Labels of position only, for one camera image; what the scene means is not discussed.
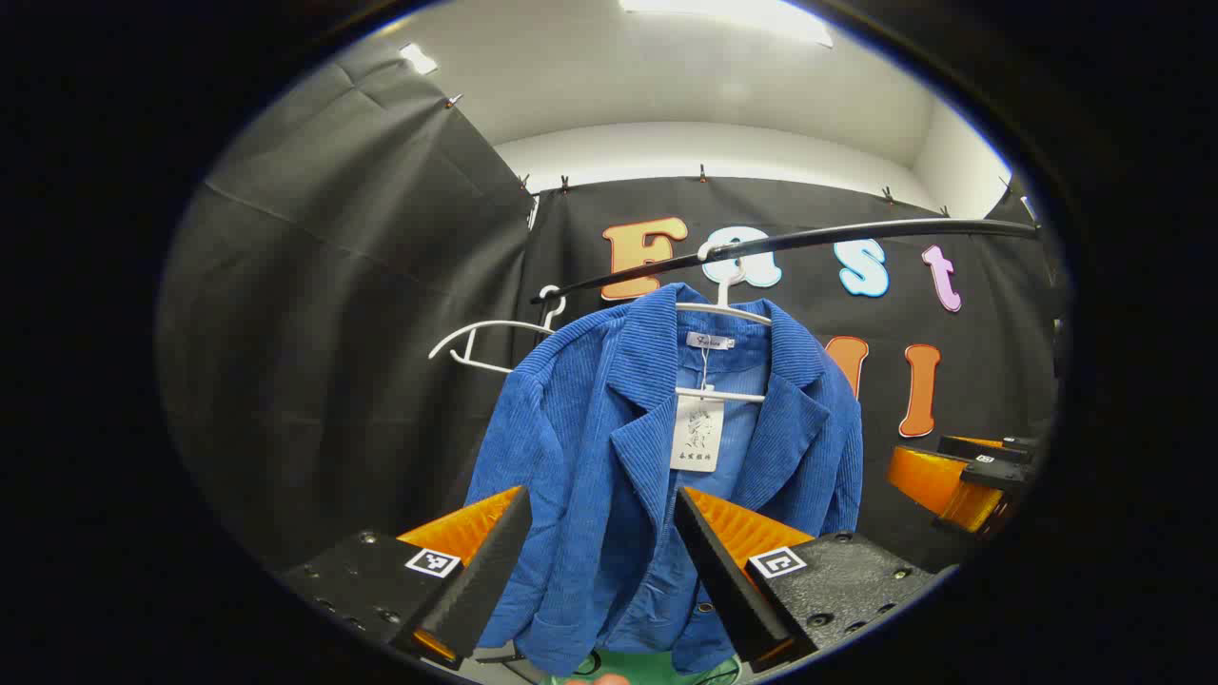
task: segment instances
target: ceiling light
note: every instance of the ceiling light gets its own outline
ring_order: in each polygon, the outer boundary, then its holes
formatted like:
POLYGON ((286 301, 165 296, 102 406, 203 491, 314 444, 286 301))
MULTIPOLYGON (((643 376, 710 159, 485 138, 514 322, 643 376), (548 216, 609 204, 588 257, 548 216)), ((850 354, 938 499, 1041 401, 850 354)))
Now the ceiling light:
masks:
POLYGON ((407 62, 410 62, 414 71, 421 74, 429 74, 440 68, 440 65, 435 60, 424 55, 423 50, 419 50, 419 46, 413 43, 398 50, 397 54, 407 62))
POLYGON ((702 15, 833 46, 825 22, 782 0, 619 0, 627 12, 702 15))

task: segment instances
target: white ceiling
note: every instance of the white ceiling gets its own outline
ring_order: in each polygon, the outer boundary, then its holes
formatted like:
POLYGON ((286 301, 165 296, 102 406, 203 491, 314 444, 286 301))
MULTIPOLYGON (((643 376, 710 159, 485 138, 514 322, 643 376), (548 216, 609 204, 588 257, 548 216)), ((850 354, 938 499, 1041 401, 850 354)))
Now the white ceiling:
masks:
POLYGON ((911 167, 933 96, 829 27, 834 46, 618 0, 451 0, 387 28, 492 145, 632 122, 770 128, 911 167))

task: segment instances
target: jacket lapel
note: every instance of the jacket lapel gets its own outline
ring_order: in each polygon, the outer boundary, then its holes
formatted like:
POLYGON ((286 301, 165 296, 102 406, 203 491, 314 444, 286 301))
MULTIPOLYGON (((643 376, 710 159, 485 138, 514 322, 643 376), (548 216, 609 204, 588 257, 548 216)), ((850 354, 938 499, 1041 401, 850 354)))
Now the jacket lapel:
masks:
POLYGON ((660 406, 609 434, 618 460, 655 530, 660 530, 664 520, 676 412, 677 396, 674 394, 660 406))
POLYGON ((770 382, 732 492, 733 502, 754 511, 790 480, 829 416, 804 391, 825 371, 825 349, 790 314, 769 300, 761 305, 772 321, 770 382))
POLYGON ((677 396, 678 291, 670 284, 635 300, 613 351, 608 383, 643 414, 610 433, 618 460, 655 530, 664 520, 669 486, 669 456, 677 396))
POLYGON ((732 502, 756 511, 788 481, 821 431, 828 410, 771 373, 732 502))

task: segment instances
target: black clothes rail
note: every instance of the black clothes rail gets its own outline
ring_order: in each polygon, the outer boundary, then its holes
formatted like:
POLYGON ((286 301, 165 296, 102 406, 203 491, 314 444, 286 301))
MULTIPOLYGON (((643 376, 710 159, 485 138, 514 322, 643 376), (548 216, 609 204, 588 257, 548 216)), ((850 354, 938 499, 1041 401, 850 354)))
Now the black clothes rail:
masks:
POLYGON ((622 283, 643 275, 655 275, 658 273, 665 273, 674 269, 697 267, 708 262, 734 260, 737 257, 760 255, 762 252, 780 252, 782 250, 793 250, 795 247, 825 245, 828 243, 840 243, 843 240, 861 240, 865 238, 899 238, 904 235, 946 234, 1006 235, 1010 238, 1027 238, 1029 240, 1037 240, 1039 238, 1037 229, 1030 225, 994 219, 899 219, 812 228, 799 233, 788 233, 787 235, 775 235, 772 238, 762 238, 760 240, 745 240, 742 243, 732 243, 731 245, 711 247, 706 251, 705 260, 699 260, 698 255, 694 254, 647 263, 639 267, 620 271, 618 273, 610 273, 581 283, 575 283, 572 285, 565 285, 558 290, 547 293, 544 297, 536 296, 531 300, 531 302, 540 305, 555 297, 561 297, 563 295, 575 290, 600 288, 603 285, 622 283))

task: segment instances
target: black backdrop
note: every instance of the black backdrop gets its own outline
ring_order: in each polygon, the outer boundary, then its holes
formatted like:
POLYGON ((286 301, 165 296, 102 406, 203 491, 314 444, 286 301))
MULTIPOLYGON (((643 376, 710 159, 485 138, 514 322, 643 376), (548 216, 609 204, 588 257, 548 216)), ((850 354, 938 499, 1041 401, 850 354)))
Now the black backdrop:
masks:
POLYGON ((470 461, 499 382, 426 353, 510 317, 532 201, 445 102, 364 40, 245 130, 177 235, 157 330, 171 428, 274 568, 464 499, 453 457, 470 461))
MULTIPOLYGON (((1032 223, 1019 194, 1016 184, 991 216, 1032 223)), ((541 194, 529 235, 516 314, 536 321, 540 307, 529 299, 547 284, 566 285, 608 273, 609 240, 602 232, 614 225, 678 217, 688 236, 674 240, 672 252, 685 255, 697 251, 714 230, 730 225, 780 235, 801 228, 934 216, 939 215, 864 193, 778 180, 664 178, 551 190, 541 194)), ((859 529, 910 562, 938 569, 961 561, 968 542, 932 528, 933 516, 888 483, 893 446, 934 449, 942 434, 1000 438, 1047 429, 1055 380, 1046 256, 1038 241, 1017 238, 937 235, 879 244, 889 275, 883 296, 850 295, 838 277, 843 264, 832 245, 825 245, 776 252, 781 280, 770 288, 733 286, 732 300, 767 297, 822 344, 837 335, 867 342, 859 388, 866 451, 859 529), (962 299, 959 312, 946 311, 935 295, 931 269, 922 262, 922 251, 931 245, 939 245, 954 264, 951 284, 962 299), (910 390, 905 349, 914 344, 938 347, 943 360, 935 373, 934 431, 904 439, 898 425, 910 390)), ((683 280, 710 300, 716 296, 717 285, 702 268, 658 279, 683 280)), ((554 325, 620 303, 603 300, 599 289, 572 293, 554 325)), ((524 357, 532 345, 533 334, 518 334, 513 357, 524 357)))

